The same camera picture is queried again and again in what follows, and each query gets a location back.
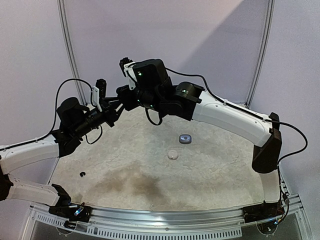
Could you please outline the purple earbud charging case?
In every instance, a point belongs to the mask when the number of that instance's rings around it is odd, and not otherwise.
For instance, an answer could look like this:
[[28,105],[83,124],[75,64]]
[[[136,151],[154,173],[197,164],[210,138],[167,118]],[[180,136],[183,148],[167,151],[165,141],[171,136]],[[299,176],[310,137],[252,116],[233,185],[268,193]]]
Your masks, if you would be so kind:
[[190,144],[192,142],[192,136],[189,134],[181,134],[178,141],[181,144]]

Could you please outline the pink earbud charging case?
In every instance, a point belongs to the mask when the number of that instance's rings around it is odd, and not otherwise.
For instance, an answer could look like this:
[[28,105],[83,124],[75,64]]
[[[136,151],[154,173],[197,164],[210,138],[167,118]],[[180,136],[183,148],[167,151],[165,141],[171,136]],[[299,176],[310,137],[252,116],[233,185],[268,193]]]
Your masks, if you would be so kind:
[[179,153],[172,149],[172,150],[169,150],[168,153],[167,153],[167,157],[170,159],[170,160],[177,160],[178,157],[179,157]]

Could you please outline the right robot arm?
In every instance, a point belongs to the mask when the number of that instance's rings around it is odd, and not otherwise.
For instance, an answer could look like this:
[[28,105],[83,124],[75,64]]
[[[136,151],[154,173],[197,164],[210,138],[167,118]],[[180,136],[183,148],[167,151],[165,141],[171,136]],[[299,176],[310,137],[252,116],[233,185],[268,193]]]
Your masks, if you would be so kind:
[[191,82],[174,85],[170,70],[161,59],[140,62],[123,58],[119,62],[128,85],[117,95],[127,111],[143,107],[156,112],[159,120],[176,116],[187,121],[210,124],[236,134],[253,144],[252,169],[260,176],[263,201],[258,213],[269,218],[278,210],[281,198],[282,122],[276,113],[257,113],[214,95],[207,85]]

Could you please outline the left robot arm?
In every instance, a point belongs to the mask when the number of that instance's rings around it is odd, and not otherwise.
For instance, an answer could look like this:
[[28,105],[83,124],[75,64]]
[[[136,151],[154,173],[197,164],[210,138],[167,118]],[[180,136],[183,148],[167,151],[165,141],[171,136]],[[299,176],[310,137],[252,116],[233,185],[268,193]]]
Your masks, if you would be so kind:
[[43,160],[55,159],[72,154],[82,143],[83,137],[103,123],[110,127],[127,108],[131,97],[128,85],[119,87],[116,97],[106,97],[106,81],[99,79],[91,87],[93,109],[82,105],[76,97],[65,99],[55,106],[55,118],[60,119],[58,129],[33,140],[3,146],[0,149],[0,199],[18,199],[54,206],[63,216],[74,213],[74,205],[68,193],[56,184],[41,184],[22,180],[11,172]]

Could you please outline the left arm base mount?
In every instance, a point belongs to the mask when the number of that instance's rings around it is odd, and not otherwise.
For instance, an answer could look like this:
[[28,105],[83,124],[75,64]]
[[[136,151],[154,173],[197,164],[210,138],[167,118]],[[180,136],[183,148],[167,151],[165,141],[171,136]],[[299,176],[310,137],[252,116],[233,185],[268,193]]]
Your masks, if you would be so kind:
[[62,186],[58,184],[51,186],[57,191],[58,201],[54,206],[49,207],[50,214],[66,218],[70,222],[89,222],[93,211],[91,206],[85,205],[84,202],[81,204],[72,203],[71,197]]

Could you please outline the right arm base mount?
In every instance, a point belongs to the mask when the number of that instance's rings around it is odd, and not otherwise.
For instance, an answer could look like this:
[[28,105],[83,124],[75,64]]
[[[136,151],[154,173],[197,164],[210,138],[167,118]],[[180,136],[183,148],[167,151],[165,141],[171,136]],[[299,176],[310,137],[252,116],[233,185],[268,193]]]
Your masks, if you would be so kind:
[[274,220],[274,225],[278,225],[286,219],[289,209],[289,202],[282,205],[279,201],[276,203],[263,202],[241,208],[245,223]]

